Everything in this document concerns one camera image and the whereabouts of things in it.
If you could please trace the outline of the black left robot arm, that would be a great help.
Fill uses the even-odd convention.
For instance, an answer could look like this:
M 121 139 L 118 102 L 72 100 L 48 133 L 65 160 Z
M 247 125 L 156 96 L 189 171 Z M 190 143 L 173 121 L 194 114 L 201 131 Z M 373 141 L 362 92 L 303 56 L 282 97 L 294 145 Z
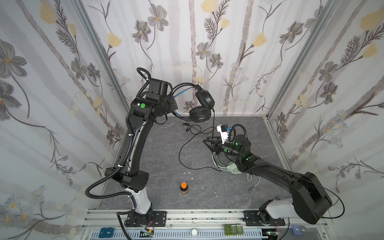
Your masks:
M 167 115 L 176 106 L 172 93 L 168 92 L 172 90 L 170 83 L 150 79 L 147 86 L 149 89 L 140 90 L 131 103 L 126 116 L 127 133 L 123 147 L 117 162 L 105 171 L 106 177 L 116 172 L 110 178 L 121 184 L 125 189 L 124 194 L 130 196 L 135 212 L 142 216 L 152 209 L 146 191 L 149 173 L 140 170 L 145 142 L 156 118 Z

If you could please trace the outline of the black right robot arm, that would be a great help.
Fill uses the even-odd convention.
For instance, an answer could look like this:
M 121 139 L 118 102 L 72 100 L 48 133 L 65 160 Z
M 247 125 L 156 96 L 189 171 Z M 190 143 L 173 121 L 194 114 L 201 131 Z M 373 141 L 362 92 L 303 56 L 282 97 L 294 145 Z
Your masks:
M 270 225 L 280 218 L 300 218 L 314 225 L 333 204 L 314 174 L 291 172 L 266 162 L 251 152 L 251 143 L 245 135 L 231 142 L 215 137 L 206 140 L 206 145 L 213 153 L 228 156 L 240 172 L 259 176 L 290 193 L 286 200 L 268 200 L 259 207 L 256 219 L 262 225 Z

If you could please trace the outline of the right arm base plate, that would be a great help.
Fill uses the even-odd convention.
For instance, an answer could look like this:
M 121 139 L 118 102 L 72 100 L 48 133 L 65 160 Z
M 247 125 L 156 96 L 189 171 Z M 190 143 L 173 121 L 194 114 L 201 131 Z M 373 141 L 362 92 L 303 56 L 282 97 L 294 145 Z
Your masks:
M 244 211 L 243 221 L 247 227 L 281 227 L 286 222 L 283 218 L 273 219 L 265 211 Z

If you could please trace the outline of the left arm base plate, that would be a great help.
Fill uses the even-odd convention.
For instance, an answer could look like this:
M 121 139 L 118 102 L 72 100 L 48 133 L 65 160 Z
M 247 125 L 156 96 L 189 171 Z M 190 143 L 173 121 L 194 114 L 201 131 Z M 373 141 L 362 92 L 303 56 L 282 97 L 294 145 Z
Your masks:
M 166 211 L 149 210 L 145 215 L 139 214 L 134 210 L 128 212 L 124 221 L 125 227 L 165 227 L 167 220 Z

